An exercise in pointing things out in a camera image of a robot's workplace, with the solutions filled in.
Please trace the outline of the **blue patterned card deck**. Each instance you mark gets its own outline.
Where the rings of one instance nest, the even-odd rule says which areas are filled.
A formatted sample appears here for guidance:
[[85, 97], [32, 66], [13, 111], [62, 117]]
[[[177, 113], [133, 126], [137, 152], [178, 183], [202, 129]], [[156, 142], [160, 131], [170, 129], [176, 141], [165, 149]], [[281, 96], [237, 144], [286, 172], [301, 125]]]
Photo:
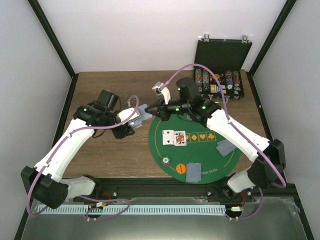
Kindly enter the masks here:
[[137, 119], [135, 121], [130, 121], [129, 122], [129, 126], [132, 128], [132, 129], [136, 129], [136, 128], [139, 128], [140, 126], [142, 125], [142, 121]]

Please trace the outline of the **orange round blind button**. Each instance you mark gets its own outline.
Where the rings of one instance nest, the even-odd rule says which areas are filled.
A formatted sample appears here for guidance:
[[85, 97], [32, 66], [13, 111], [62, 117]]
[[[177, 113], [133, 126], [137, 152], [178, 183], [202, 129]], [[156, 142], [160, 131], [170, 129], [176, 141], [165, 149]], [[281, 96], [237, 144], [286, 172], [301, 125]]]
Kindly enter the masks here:
[[175, 170], [178, 174], [182, 175], [186, 173], [187, 167], [184, 164], [180, 163], [176, 166]]

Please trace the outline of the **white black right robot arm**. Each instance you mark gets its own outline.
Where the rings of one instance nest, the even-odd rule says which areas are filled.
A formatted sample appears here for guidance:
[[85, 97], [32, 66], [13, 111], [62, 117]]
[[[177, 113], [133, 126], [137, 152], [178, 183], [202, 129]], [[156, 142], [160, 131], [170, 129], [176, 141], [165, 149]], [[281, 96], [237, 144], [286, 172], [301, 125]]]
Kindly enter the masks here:
[[230, 117], [226, 107], [214, 101], [204, 100], [196, 82], [184, 77], [176, 82], [179, 97], [173, 99], [167, 83], [157, 82], [153, 91], [161, 98], [148, 106], [145, 111], [161, 121], [168, 121], [171, 115], [188, 114], [195, 123], [212, 130], [237, 147], [252, 162], [251, 167], [233, 174], [222, 188], [223, 198], [229, 202], [236, 200], [245, 189], [270, 185], [281, 188], [287, 183], [281, 173], [285, 168], [284, 144], [262, 137]]

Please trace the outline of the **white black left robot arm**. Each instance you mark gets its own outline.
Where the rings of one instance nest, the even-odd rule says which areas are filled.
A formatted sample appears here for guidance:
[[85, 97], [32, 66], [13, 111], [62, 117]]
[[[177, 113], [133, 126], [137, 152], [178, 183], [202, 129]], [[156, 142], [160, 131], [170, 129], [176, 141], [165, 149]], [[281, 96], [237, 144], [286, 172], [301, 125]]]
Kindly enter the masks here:
[[128, 121], [138, 117], [137, 106], [131, 105], [122, 111], [114, 111], [119, 96], [102, 90], [97, 100], [78, 107], [69, 126], [49, 153], [34, 167], [26, 166], [21, 172], [23, 185], [27, 193], [27, 211], [30, 215], [31, 200], [37, 200], [45, 206], [56, 209], [65, 200], [85, 196], [91, 202], [97, 202], [102, 189], [96, 185], [93, 177], [63, 179], [64, 172], [89, 139], [96, 137], [99, 130], [112, 130], [118, 139], [132, 133]]

